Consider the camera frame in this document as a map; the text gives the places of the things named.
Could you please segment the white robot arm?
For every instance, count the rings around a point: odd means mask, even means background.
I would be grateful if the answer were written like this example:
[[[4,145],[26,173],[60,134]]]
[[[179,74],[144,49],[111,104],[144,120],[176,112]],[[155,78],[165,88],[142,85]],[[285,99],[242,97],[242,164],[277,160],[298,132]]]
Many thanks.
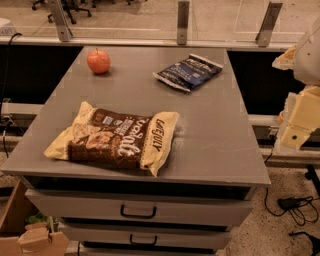
[[[288,94],[284,110],[279,114],[280,128],[275,142],[280,154],[299,151],[320,127],[320,18],[272,66],[291,69],[294,78],[305,85],[298,94]]]

